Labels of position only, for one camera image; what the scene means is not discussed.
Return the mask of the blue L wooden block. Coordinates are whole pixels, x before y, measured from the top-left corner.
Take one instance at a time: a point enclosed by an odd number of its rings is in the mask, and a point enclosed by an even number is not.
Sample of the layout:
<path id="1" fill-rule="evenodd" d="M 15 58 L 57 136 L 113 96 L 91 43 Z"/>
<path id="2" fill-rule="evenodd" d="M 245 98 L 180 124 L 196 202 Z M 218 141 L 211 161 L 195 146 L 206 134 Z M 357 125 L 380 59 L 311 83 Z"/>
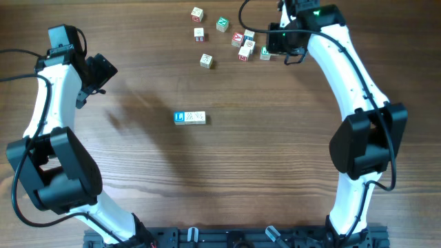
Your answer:
<path id="1" fill-rule="evenodd" d="M 174 123 L 176 125 L 184 125 L 185 124 L 185 113 L 184 112 L 175 112 L 174 113 Z"/>

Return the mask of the red M wooden block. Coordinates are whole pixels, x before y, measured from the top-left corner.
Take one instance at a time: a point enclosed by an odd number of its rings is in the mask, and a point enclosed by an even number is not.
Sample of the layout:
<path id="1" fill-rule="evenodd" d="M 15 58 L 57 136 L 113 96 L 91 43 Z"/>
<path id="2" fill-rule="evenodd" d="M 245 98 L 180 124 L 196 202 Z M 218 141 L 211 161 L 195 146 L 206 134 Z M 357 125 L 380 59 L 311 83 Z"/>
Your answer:
<path id="1" fill-rule="evenodd" d="M 248 61 L 250 54 L 251 54 L 251 49 L 242 46 L 238 52 L 238 59 L 241 61 Z"/>

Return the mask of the blue-sided wooden block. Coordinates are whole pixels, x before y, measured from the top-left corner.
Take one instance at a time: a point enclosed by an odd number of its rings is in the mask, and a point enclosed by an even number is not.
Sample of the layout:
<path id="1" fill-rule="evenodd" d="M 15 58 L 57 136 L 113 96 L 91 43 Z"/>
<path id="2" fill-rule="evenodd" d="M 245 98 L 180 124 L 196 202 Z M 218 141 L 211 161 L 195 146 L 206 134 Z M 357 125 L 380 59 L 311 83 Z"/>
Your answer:
<path id="1" fill-rule="evenodd" d="M 254 40 L 254 36 L 255 36 L 255 32 L 253 32 L 251 30 L 245 30 L 244 31 L 244 41 L 246 41 L 246 40 L 253 41 Z"/>

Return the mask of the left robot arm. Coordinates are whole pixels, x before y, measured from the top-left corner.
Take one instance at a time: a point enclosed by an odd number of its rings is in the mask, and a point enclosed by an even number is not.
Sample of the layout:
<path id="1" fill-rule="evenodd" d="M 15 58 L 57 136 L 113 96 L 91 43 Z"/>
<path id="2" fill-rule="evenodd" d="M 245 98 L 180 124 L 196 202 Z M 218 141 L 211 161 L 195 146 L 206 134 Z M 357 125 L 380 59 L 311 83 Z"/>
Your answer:
<path id="1" fill-rule="evenodd" d="M 22 186 L 38 210 L 56 213 L 59 222 L 81 220 L 100 235 L 103 247 L 155 247 L 136 215 L 103 191 L 99 167 L 73 130 L 76 110 L 103 93 L 116 68 L 101 54 L 88 56 L 84 33 L 72 25 L 54 26 L 48 35 L 51 47 L 38 56 L 32 74 L 39 84 L 32 119 L 23 137 L 6 149 L 17 218 L 36 226 L 19 209 Z"/>

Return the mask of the green N wooden block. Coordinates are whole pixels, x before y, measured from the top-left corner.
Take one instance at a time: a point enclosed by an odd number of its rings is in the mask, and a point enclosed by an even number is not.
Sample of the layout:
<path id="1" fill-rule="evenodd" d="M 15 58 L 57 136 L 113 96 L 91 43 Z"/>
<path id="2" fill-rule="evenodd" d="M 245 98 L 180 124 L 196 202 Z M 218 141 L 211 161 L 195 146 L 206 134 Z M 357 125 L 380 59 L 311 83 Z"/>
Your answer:
<path id="1" fill-rule="evenodd" d="M 229 20 L 225 17 L 220 17 L 216 22 L 216 29 L 220 32 L 226 32 L 229 27 Z"/>

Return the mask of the red-sided block top left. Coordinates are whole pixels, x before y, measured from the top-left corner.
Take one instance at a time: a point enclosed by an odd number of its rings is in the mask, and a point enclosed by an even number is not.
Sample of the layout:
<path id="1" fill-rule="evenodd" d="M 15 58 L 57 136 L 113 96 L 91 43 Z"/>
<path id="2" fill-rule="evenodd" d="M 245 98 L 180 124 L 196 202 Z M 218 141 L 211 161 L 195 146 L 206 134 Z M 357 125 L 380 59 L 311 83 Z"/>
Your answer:
<path id="1" fill-rule="evenodd" d="M 203 9 L 194 7 L 191 12 L 192 21 L 200 23 L 203 19 L 203 15 L 204 15 Z"/>

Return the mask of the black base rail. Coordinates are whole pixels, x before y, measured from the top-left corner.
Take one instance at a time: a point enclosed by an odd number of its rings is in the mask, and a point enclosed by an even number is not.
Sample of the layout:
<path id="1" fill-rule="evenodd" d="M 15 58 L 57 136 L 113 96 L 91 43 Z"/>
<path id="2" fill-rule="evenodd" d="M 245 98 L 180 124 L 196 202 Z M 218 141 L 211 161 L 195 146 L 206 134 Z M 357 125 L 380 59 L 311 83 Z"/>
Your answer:
<path id="1" fill-rule="evenodd" d="M 279 243 L 274 242 L 264 229 L 199 229 L 190 234 L 189 229 L 148 228 L 156 243 L 154 247 L 325 247 L 325 227 L 304 226 L 278 229 Z M 368 227 L 364 241 L 346 247 L 389 248 L 391 243 L 387 227 Z M 102 237 L 93 230 L 87 230 L 83 237 L 83 247 L 114 247 L 106 245 Z"/>

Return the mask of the block with number six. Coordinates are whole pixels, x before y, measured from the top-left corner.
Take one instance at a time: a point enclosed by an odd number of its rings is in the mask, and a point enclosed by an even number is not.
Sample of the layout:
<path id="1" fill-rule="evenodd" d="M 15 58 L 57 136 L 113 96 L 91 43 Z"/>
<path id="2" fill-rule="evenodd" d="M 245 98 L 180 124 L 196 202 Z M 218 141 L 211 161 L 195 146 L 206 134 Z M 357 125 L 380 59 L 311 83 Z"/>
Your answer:
<path id="1" fill-rule="evenodd" d="M 194 39 L 195 39 L 195 42 L 204 42 L 205 41 L 204 28 L 194 28 Z"/>

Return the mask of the green J wooden block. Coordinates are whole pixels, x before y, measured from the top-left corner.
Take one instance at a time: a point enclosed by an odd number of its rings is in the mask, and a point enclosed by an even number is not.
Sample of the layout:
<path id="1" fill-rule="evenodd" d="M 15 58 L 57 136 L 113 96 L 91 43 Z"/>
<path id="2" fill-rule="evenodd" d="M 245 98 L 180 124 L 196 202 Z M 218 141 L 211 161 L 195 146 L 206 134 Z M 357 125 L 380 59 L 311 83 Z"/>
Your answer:
<path id="1" fill-rule="evenodd" d="M 269 61 L 271 54 L 268 52 L 267 47 L 263 46 L 260 50 L 260 60 Z"/>

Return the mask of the wooden block letter M outline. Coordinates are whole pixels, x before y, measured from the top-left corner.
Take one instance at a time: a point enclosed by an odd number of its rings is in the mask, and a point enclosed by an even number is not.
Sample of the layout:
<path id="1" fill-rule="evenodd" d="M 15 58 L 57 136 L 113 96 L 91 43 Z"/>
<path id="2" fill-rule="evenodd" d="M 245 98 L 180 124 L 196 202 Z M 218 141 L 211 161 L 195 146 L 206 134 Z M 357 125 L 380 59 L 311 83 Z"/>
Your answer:
<path id="1" fill-rule="evenodd" d="M 194 124 L 195 122 L 194 112 L 185 112 L 184 121 L 186 125 Z"/>

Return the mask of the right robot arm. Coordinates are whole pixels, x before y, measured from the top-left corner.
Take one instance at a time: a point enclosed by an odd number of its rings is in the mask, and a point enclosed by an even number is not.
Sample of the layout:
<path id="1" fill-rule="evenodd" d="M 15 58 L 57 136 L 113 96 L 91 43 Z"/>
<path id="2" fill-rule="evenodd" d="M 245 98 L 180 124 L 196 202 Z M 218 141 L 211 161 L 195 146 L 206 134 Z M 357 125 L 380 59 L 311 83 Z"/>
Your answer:
<path id="1" fill-rule="evenodd" d="M 279 23 L 269 25 L 272 54 L 304 58 L 310 54 L 337 100 L 342 123 L 329 143 L 339 172 L 334 206 L 323 242 L 346 247 L 367 241 L 366 215 L 374 188 L 396 186 L 396 155 L 408 113 L 392 104 L 373 82 L 351 42 L 335 5 L 318 1 L 280 1 Z"/>

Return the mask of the red A wooden block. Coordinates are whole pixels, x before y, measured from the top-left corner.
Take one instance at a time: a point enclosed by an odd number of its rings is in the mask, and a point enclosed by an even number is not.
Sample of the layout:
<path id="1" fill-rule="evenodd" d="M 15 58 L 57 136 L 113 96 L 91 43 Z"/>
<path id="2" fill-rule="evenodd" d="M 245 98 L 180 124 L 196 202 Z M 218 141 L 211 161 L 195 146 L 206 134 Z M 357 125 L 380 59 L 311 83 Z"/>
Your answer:
<path id="1" fill-rule="evenodd" d="M 244 34 L 235 32 L 232 37 L 232 45 L 234 47 L 240 48 L 243 45 Z"/>

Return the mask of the wooden block yellow picture side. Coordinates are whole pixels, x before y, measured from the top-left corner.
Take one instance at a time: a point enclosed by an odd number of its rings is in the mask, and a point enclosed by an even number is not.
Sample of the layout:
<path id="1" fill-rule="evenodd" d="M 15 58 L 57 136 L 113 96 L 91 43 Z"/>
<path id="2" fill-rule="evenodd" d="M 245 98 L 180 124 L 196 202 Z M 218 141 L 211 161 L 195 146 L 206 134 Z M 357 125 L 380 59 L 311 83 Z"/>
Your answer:
<path id="1" fill-rule="evenodd" d="M 205 111 L 194 113 L 195 124 L 206 124 L 206 113 Z"/>

